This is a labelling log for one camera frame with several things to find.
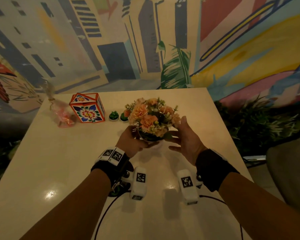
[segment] peach flower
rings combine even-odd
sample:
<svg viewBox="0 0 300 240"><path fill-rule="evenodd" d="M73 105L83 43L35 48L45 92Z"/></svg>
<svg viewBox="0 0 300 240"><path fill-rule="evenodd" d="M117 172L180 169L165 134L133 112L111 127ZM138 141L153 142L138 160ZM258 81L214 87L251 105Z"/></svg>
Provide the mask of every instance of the peach flower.
<svg viewBox="0 0 300 240"><path fill-rule="evenodd" d="M136 104L143 104L146 100L142 97L142 98L138 98L136 100Z"/></svg>
<svg viewBox="0 0 300 240"><path fill-rule="evenodd" d="M158 118L154 115L146 114L142 117L140 124L141 128L144 132L149 132L151 129L151 126L154 125L154 122L158 121Z"/></svg>
<svg viewBox="0 0 300 240"><path fill-rule="evenodd" d="M165 133L168 132L168 129L164 128L164 127L158 127L156 128L154 134L157 136L157 137L163 137Z"/></svg>
<svg viewBox="0 0 300 240"><path fill-rule="evenodd" d="M148 113L147 106L145 104L136 104L129 115L130 124L134 124L135 120L142 118Z"/></svg>
<svg viewBox="0 0 300 240"><path fill-rule="evenodd" d="M123 112L123 115L124 115L124 117L129 117L130 113L131 113L131 111L128 110L128 109L126 109L126 110Z"/></svg>
<svg viewBox="0 0 300 240"><path fill-rule="evenodd" d="M158 100L156 98L151 98L151 99L148 99L147 102L149 105L156 105L158 103Z"/></svg>
<svg viewBox="0 0 300 240"><path fill-rule="evenodd" d="M171 121L172 121L172 124L173 124L173 125L179 124L180 121L181 121L179 114L174 113L174 114L172 115Z"/></svg>
<svg viewBox="0 0 300 240"><path fill-rule="evenodd" d="M167 113L170 113L171 115L174 114L173 108L171 108L170 106L167 106L167 105L162 106L160 108L160 112L164 113L164 114L167 114Z"/></svg>

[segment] black wrist strap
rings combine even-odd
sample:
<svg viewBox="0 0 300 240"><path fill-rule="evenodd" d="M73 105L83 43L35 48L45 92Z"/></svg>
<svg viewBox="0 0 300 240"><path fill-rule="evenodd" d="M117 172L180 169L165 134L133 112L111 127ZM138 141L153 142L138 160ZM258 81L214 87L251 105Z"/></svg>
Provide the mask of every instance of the black wrist strap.
<svg viewBox="0 0 300 240"><path fill-rule="evenodd" d="M113 187L125 173L125 167L129 159L123 150L110 147L98 157L91 171L97 168L102 170L110 179L111 187Z"/></svg>
<svg viewBox="0 0 300 240"><path fill-rule="evenodd" d="M230 163L211 149L202 151L198 155L195 165L197 167L197 180L202 181L211 192L219 190L229 173L239 173Z"/></svg>

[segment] floor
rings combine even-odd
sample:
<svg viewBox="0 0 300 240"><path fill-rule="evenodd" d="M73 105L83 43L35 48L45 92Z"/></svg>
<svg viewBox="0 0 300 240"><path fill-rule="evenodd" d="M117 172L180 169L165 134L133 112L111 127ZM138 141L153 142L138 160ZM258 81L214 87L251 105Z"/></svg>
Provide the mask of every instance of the floor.
<svg viewBox="0 0 300 240"><path fill-rule="evenodd" d="M253 181L259 185L261 188L265 189L275 197L279 198L284 202L284 199L282 198L279 190L275 186L274 181L272 180L272 177L270 176L270 173L268 171L267 165L260 165L254 168L248 169Z"/></svg>

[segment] plastic wrapper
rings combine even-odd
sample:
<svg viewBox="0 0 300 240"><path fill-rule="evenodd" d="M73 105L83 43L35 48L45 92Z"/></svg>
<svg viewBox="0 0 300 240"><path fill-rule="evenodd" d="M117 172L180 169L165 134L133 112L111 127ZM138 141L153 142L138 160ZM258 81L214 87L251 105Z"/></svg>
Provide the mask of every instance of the plastic wrapper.
<svg viewBox="0 0 300 240"><path fill-rule="evenodd" d="M48 100L50 101L50 111L54 116L54 120L56 121L58 127L60 128L68 128L75 125L76 118L68 112L68 104L65 102L54 98L54 87L48 81L41 86L44 92L48 96Z"/></svg>

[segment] decorated box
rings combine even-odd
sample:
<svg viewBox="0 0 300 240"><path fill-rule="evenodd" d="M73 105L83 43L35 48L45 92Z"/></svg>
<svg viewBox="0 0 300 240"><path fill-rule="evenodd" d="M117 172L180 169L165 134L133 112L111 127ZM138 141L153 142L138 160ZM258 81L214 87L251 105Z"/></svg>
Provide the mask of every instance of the decorated box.
<svg viewBox="0 0 300 240"><path fill-rule="evenodd" d="M105 121L105 109L98 93L77 93L69 103L81 123Z"/></svg>

